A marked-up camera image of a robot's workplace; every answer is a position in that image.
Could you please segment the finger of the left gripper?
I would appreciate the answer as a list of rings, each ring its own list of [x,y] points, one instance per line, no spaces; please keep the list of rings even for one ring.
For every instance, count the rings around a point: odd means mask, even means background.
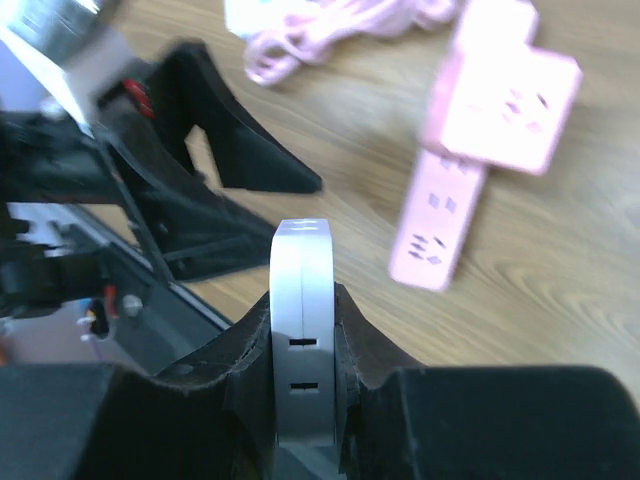
[[[204,131],[225,188],[314,194],[322,179],[239,103],[202,41],[172,45],[147,75],[153,124],[165,149],[194,173],[186,137]]]

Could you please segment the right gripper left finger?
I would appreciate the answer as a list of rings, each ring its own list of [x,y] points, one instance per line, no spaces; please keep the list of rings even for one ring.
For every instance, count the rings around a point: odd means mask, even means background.
[[[120,365],[1,371],[5,479],[268,479],[275,414],[269,301],[147,377]]]

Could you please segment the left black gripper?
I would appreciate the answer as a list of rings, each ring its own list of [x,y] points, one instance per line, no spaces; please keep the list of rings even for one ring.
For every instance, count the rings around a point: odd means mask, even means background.
[[[1,112],[1,198],[121,205],[155,274],[192,282],[268,264],[275,227],[193,178],[150,124],[83,133],[71,117]]]

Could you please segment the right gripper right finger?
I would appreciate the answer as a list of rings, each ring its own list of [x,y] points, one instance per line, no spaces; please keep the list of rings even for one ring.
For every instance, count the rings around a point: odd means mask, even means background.
[[[639,413],[594,366],[427,366],[335,288],[337,439],[350,479],[635,479]]]

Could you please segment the white multicolour power strip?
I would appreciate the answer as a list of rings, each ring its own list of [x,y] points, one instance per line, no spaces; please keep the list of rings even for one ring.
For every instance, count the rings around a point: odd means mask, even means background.
[[[227,30],[247,40],[275,22],[278,1],[225,0],[224,17]]]

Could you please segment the white plug adapter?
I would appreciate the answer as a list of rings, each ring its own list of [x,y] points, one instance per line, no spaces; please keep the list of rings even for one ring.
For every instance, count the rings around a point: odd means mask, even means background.
[[[335,443],[333,241],[326,219],[290,219],[273,237],[269,266],[277,440]]]

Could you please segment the pink power strip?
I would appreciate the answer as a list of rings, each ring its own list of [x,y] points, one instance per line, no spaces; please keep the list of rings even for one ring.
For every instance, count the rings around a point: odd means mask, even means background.
[[[582,81],[577,61],[534,46],[529,1],[466,3],[430,92],[389,274],[446,289],[492,166],[549,169]]]

